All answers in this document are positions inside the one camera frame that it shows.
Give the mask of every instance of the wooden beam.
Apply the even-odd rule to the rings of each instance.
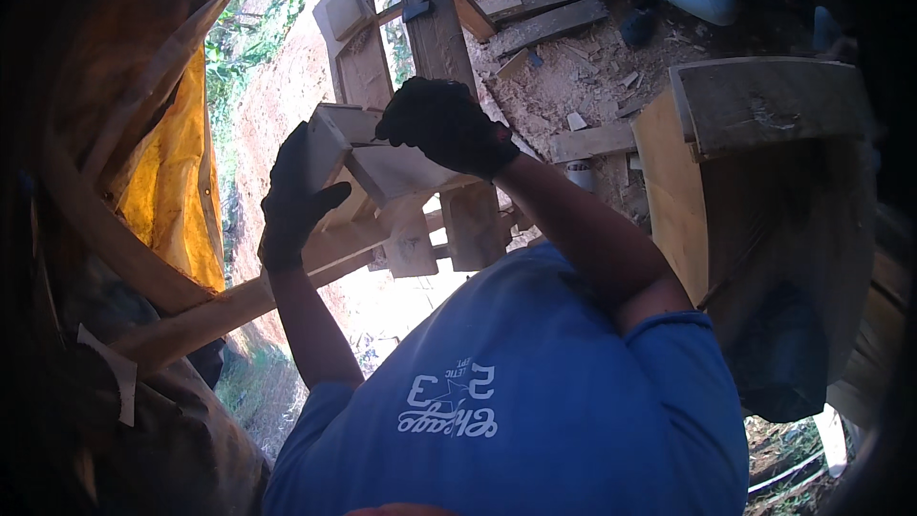
[[[490,51],[509,56],[606,18],[608,10],[599,0],[580,0],[500,31],[490,40]]]
[[[585,160],[593,155],[636,152],[634,132],[627,122],[614,122],[598,128],[569,132],[550,137],[552,164]]]
[[[485,42],[497,34],[497,27],[475,0],[453,0],[458,19],[478,42]]]
[[[439,194],[454,271],[478,271],[506,255],[497,189],[480,182]]]
[[[41,159],[41,180],[86,246],[122,280],[169,314],[188,310],[213,293],[166,263],[100,200],[77,171],[60,142],[49,135]]]

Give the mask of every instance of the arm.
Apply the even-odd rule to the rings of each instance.
[[[621,336],[646,317],[693,309],[653,242],[555,168],[519,155],[493,181],[605,300]]]
[[[463,84],[411,78],[385,109],[376,137],[417,146],[440,166],[500,186],[605,300],[619,334],[646,317],[693,309],[647,236],[553,167],[521,155]]]
[[[292,360],[305,385],[340,382],[358,387],[363,373],[347,339],[301,267],[268,271]]]
[[[277,153],[270,190],[261,201],[261,261],[268,272],[293,361],[310,390],[322,382],[356,388],[363,382],[357,359],[303,269],[302,251],[315,224],[350,195],[341,182],[318,192],[305,187],[306,128],[298,127]]]

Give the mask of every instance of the glove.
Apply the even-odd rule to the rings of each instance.
[[[487,181],[519,155],[509,129],[452,80],[407,80],[376,124],[376,138],[416,146],[440,166]]]
[[[317,193],[305,187],[303,175],[306,122],[287,137],[270,168],[270,189],[261,201],[264,239],[261,262],[268,271],[303,266],[302,251],[315,224],[350,196],[350,183],[342,181]]]

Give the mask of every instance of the shoe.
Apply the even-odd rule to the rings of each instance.
[[[621,38],[628,46],[646,46],[656,29],[655,9],[635,9],[621,25]]]

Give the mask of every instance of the wooden structure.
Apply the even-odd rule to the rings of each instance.
[[[873,122],[853,66],[673,66],[633,122],[653,239],[728,349],[780,281],[804,291],[842,376],[873,267]]]

